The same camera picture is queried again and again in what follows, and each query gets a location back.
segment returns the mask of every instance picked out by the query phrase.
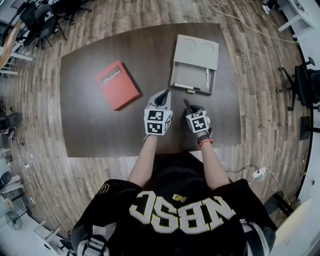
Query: red box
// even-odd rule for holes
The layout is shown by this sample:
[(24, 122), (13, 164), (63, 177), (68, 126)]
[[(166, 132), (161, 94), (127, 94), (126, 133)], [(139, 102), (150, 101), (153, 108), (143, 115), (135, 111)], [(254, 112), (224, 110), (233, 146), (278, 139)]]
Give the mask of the red box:
[(140, 96), (122, 63), (117, 60), (97, 76), (107, 101), (113, 110), (120, 110)]

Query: circular cutout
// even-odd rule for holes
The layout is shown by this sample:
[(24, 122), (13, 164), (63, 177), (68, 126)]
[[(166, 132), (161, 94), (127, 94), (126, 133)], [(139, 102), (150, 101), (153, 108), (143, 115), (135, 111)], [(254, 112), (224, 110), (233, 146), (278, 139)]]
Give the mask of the circular cutout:
[(191, 49), (194, 49), (196, 48), (196, 43), (195, 41), (191, 40), (191, 39), (184, 39), (182, 41), (182, 47), (185, 49), (185, 50), (191, 50)]
[(215, 48), (210, 44), (210, 43), (203, 43), (201, 46), (201, 50), (205, 53), (205, 54), (212, 54), (215, 52)]

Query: desk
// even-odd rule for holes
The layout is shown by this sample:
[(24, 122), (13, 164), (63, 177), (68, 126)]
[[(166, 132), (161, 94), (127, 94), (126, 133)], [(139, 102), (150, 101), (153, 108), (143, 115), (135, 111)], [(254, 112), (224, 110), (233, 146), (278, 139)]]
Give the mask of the desk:
[(295, 13), (293, 17), (287, 17), (288, 22), (283, 24), (281, 27), (278, 28), (279, 32), (284, 31), (288, 27), (290, 27), (292, 24), (298, 22), (298, 21), (303, 21), (304, 22), (304, 29), (299, 31), (298, 33), (295, 33), (292, 37), (297, 38), (299, 36), (302, 36), (303, 34), (309, 32), (310, 30), (315, 29), (315, 22), (314, 18), (312, 17), (311, 14), (307, 12), (305, 8), (304, 10), (301, 10), (297, 7), (296, 5), (296, 0), (281, 0), (278, 1), (279, 4), (279, 11), (282, 11), (286, 7), (290, 7), (292, 11)]
[[(169, 86), (178, 34), (219, 43), (213, 95), (188, 94)], [(114, 61), (124, 63), (142, 96), (113, 111), (97, 75)], [(173, 120), (157, 153), (199, 150), (187, 126), (184, 99), (205, 107), (216, 148), (241, 143), (238, 91), (219, 24), (181, 23), (128, 31), (93, 42), (61, 59), (60, 106), (68, 157), (137, 156), (145, 137), (144, 109), (155, 93), (170, 88)]]
[(9, 35), (6, 37), (4, 41), (3, 47), (0, 47), (0, 73), (4, 74), (12, 74), (17, 75), (18, 72), (15, 71), (8, 71), (8, 70), (1, 70), (3, 66), (8, 62), (10, 57), (16, 57), (20, 59), (24, 59), (27, 61), (33, 61), (34, 58), (21, 55), (15, 52), (12, 52), (14, 45), (16, 44), (16, 38), (19, 33), (19, 29), (22, 25), (22, 21), (20, 20), (12, 29), (12, 31), (9, 33)]

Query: open box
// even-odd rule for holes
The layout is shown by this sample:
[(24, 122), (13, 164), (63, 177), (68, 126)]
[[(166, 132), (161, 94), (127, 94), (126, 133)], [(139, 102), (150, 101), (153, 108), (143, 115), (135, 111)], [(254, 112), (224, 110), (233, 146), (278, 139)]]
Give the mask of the open box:
[(212, 95), (218, 66), (219, 44), (178, 35), (170, 85), (189, 93)]

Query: wooden floor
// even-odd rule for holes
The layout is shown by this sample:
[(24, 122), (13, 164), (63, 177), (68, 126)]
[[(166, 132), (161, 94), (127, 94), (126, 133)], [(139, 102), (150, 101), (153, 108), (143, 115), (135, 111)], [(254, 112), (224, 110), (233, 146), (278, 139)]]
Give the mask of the wooden floor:
[[(291, 40), (289, 31), (277, 30), (285, 22), (281, 14), (265, 15), (260, 0), (215, 0), (212, 4), (254, 29)], [(60, 112), (61, 57), (117, 33), (170, 23), (219, 23), (223, 30), (237, 83), (241, 125), (241, 144), (216, 150), (223, 165), (234, 171), (249, 164), (271, 169), (273, 152), (281, 149), (282, 159), (277, 151), (272, 171), (288, 196), (295, 193), (309, 147), (308, 140), (298, 139), (299, 120), (310, 112), (299, 102), (288, 112), (291, 96), (275, 93), (275, 89), (288, 86), (278, 67), (293, 73), (294, 66), (302, 62), (295, 43), (249, 30), (238, 20), (213, 11), (206, 0), (95, 0), (87, 6), (93, 12), (78, 14), (72, 27), (62, 26), (67, 42), (58, 36), (53, 48), (41, 50), (31, 45), (23, 49), (22, 53), (34, 56), (34, 61), (19, 61), (18, 76), (0, 77), (1, 98), (23, 118), (18, 129), (18, 137), (25, 142), (19, 147), (21, 155), (36, 173), (33, 176), (21, 169), (16, 141), (11, 144), (12, 169), (23, 176), (27, 195), (36, 199), (32, 213), (38, 221), (46, 219), (49, 228), (59, 226), (65, 234), (100, 185), (110, 178), (126, 179), (135, 162), (134, 157), (67, 158)], [(250, 180), (253, 171), (229, 173), (233, 180)], [(263, 202), (280, 190), (270, 173), (250, 186)]]

